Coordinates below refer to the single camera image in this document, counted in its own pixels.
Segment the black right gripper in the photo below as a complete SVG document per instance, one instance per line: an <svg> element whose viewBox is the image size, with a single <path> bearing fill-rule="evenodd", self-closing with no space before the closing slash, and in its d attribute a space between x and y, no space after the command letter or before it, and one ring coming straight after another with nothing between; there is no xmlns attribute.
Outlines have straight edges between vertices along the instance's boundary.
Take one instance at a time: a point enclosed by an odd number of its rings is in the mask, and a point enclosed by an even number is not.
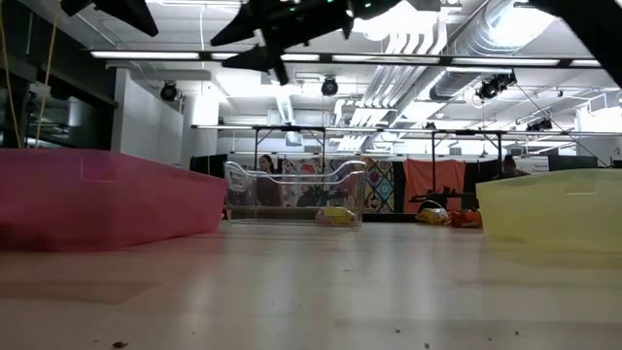
<svg viewBox="0 0 622 350"><path fill-rule="evenodd" d="M250 39L259 30L263 43L222 62L225 68L272 71L283 86L289 82L282 55L291 47L337 29L350 36L357 18L371 19L401 0L249 0L211 40L212 47Z"/></svg>

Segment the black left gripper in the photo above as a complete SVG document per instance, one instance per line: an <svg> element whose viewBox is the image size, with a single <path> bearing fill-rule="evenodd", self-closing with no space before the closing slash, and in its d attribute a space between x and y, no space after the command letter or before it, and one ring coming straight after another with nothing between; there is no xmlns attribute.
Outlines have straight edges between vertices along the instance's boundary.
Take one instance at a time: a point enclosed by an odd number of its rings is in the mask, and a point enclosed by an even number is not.
<svg viewBox="0 0 622 350"><path fill-rule="evenodd" d="M92 3L98 11L117 18L151 37L159 33L146 0L60 0L60 8L68 17L72 17Z"/></svg>

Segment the yellow candy packet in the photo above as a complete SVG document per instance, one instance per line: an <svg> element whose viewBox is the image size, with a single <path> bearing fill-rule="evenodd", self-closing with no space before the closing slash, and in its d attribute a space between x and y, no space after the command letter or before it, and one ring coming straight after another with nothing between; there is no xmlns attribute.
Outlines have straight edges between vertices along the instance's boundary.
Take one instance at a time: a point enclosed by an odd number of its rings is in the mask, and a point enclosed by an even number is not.
<svg viewBox="0 0 622 350"><path fill-rule="evenodd" d="M341 206L320 208L315 217L319 224L328 226L350 226L355 223L356 219L355 213Z"/></svg>
<svg viewBox="0 0 622 350"><path fill-rule="evenodd" d="M443 208L425 208L422 209L417 215L418 221L437 226L446 226L451 222L451 217L448 212Z"/></svg>

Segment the orange candy packet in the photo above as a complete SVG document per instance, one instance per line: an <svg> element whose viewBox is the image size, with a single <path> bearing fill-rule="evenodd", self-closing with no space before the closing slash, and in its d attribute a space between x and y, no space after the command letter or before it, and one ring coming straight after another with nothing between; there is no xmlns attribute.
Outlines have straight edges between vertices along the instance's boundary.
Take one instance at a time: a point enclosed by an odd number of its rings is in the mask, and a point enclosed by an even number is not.
<svg viewBox="0 0 622 350"><path fill-rule="evenodd" d="M481 228L482 217L479 211L450 211L450 225L454 228Z"/></svg>

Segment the black overhead light bar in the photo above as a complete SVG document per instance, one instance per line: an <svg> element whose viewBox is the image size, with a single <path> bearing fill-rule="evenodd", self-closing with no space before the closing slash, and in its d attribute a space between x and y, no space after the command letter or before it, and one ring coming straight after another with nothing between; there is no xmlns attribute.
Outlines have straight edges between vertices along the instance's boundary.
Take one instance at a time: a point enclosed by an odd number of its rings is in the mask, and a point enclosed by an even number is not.
<svg viewBox="0 0 622 350"><path fill-rule="evenodd" d="M224 62L238 52L89 51L105 60ZM602 69L596 59L584 57L455 56L432 54L290 52L285 63L419 65L443 67L514 67L527 69Z"/></svg>

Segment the person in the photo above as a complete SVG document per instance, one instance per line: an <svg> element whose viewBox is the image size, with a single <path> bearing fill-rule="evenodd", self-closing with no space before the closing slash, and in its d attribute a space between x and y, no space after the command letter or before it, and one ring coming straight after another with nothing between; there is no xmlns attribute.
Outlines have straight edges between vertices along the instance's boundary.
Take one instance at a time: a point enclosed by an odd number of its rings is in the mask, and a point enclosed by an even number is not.
<svg viewBox="0 0 622 350"><path fill-rule="evenodd" d="M275 167L272 158L268 155L259 158L259 170L266 174L274 174ZM282 196L280 186L271 178L261 177L256 181L256 199L261 206L282 205Z"/></svg>
<svg viewBox="0 0 622 350"><path fill-rule="evenodd" d="M500 178L513 178L528 175L528 172L517 168L516 162L512 155L506 155L501 164Z"/></svg>

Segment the floral patterned cloth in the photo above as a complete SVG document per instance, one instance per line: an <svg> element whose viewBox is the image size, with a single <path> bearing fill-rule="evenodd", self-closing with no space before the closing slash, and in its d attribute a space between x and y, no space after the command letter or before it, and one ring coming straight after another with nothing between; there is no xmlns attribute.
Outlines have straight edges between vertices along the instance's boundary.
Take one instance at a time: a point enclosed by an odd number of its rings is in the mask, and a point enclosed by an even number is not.
<svg viewBox="0 0 622 350"><path fill-rule="evenodd" d="M344 158L285 158L282 173L295 175L283 185L285 207L340 206L357 209L362 205L363 165Z"/></svg>

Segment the clear plastic bin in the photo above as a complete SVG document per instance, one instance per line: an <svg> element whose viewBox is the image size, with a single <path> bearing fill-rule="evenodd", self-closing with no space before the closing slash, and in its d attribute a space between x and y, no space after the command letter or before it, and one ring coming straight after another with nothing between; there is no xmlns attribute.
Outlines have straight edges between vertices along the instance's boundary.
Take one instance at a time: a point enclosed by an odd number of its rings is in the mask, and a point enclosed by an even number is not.
<svg viewBox="0 0 622 350"><path fill-rule="evenodd" d="M363 222L363 161L348 160L323 174L269 174L228 161L225 178L225 216L232 223L353 228Z"/></svg>

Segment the colourful diamond quilt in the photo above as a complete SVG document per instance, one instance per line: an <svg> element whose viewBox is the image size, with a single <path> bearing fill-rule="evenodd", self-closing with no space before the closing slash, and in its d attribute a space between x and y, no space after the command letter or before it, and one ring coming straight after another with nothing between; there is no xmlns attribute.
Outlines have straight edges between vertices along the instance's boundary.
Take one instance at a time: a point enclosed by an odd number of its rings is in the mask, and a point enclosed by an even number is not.
<svg viewBox="0 0 622 350"><path fill-rule="evenodd" d="M395 212L394 168L390 161L365 157L365 186L363 211L365 213Z"/></svg>

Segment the pink plastic bin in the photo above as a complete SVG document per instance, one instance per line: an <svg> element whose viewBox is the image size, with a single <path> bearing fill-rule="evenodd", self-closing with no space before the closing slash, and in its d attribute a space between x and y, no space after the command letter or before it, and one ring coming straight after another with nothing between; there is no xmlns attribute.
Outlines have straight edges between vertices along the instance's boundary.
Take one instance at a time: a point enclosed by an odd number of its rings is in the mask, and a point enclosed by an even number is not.
<svg viewBox="0 0 622 350"><path fill-rule="evenodd" d="M91 252L216 230L226 181L82 149L0 149L0 250Z"/></svg>

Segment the orange hanging cloth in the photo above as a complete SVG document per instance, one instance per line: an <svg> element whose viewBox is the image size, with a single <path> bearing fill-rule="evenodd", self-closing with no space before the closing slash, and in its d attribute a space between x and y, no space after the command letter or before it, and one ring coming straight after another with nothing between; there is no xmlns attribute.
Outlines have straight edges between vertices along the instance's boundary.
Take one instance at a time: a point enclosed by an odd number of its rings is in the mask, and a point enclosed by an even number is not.
<svg viewBox="0 0 622 350"><path fill-rule="evenodd" d="M464 189L466 164L457 160L431 161L407 159L403 162L405 175L403 211L416 214L420 202L410 202L413 196L435 191L461 193Z"/></svg>

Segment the white sign board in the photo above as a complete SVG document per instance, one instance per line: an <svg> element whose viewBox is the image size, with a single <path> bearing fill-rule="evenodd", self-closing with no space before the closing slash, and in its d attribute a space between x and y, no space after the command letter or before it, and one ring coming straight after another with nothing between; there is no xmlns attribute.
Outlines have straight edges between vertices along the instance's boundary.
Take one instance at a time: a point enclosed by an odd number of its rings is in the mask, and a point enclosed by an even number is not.
<svg viewBox="0 0 622 350"><path fill-rule="evenodd" d="M516 158L514 157L517 168L528 172L528 175L535 175L549 171L547 159Z"/></svg>

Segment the black metal frame stand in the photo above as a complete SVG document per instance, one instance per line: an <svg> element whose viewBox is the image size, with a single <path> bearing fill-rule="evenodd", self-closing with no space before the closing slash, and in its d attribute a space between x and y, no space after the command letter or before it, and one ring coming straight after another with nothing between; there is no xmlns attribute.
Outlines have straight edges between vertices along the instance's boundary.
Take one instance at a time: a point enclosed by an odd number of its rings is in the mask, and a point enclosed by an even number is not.
<svg viewBox="0 0 622 350"><path fill-rule="evenodd" d="M259 144L261 140L259 139L259 133L262 130L268 130L269 132L278 130L283 132L297 132L301 133L302 131L307 131L311 136L313 136L316 141L321 146L321 161L325 161L326 158L326 143L327 143L327 129L323 126L301 126L301 125L292 125L292 124L284 124L284 125L253 125L252 130L255 132L255 145L254 145L254 169L258 169L259 163Z"/></svg>
<svg viewBox="0 0 622 350"><path fill-rule="evenodd" d="M431 145L432 145L432 192L431 194L437 193L436 188L436 146L440 144L441 140L436 140L437 134L454 135L454 136L476 136L481 135L485 139L489 141L493 146L497 147L498 150L498 173L501 173L501 164L503 161L503 154L501 150L501 137L506 133L506 131L502 130L474 130L474 129L433 129L431 130ZM496 141L490 141L488 139L489 135L495 135L497 137Z"/></svg>

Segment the black aluminium table frame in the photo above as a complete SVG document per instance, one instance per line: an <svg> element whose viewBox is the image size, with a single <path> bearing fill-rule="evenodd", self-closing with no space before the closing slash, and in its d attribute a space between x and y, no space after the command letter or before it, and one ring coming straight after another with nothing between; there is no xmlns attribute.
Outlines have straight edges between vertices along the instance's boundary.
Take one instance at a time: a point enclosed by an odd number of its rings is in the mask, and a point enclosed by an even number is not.
<svg viewBox="0 0 622 350"><path fill-rule="evenodd" d="M267 221L310 221L315 218L317 210L281 208L268 210L232 209L223 210L228 220L267 220ZM363 223L419 223L415 214L408 213L372 213L361 214Z"/></svg>

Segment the silver spiral air duct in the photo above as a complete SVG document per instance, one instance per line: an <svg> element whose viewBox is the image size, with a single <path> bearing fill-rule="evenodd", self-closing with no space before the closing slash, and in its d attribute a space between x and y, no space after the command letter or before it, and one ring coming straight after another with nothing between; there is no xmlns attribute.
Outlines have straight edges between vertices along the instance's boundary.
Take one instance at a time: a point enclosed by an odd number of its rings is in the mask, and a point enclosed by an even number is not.
<svg viewBox="0 0 622 350"><path fill-rule="evenodd" d="M540 36L556 19L535 8L523 7L527 0L490 0L457 39L449 44L449 55L515 55ZM482 76L479 72L434 72L430 99L449 100Z"/></svg>

